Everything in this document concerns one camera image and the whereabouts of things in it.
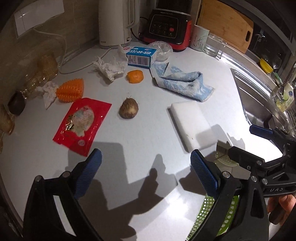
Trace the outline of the person's right hand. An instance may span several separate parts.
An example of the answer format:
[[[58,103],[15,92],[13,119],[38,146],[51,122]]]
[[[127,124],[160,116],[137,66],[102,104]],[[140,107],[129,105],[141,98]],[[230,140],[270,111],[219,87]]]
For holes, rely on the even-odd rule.
[[[270,197],[267,204],[269,222],[282,225],[295,205],[295,194]]]

